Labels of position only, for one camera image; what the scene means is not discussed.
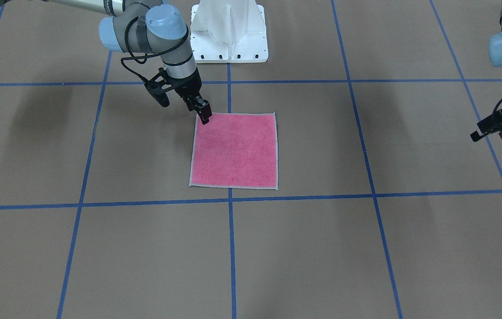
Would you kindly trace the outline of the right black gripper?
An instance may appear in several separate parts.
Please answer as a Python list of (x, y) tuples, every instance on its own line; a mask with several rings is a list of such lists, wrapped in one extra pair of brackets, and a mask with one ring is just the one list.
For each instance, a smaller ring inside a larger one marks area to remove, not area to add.
[(202, 99), (200, 89), (202, 88), (202, 79), (199, 72), (193, 72), (186, 78), (172, 77), (176, 93), (186, 103), (189, 111), (196, 111), (200, 117), (202, 125), (206, 125), (213, 116), (210, 105), (205, 105)]

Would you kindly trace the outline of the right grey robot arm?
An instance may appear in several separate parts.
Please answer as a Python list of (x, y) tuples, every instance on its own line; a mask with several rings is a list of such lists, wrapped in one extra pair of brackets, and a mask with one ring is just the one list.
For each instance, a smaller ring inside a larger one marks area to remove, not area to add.
[(190, 30), (176, 6), (168, 0), (61, 0), (59, 4), (105, 14), (98, 33), (111, 52), (127, 53), (121, 59), (146, 63), (160, 57), (163, 67), (151, 79), (136, 73), (145, 89), (162, 107), (170, 105), (174, 91), (195, 111), (202, 124), (212, 116), (210, 103), (200, 94), (202, 79), (190, 44)]

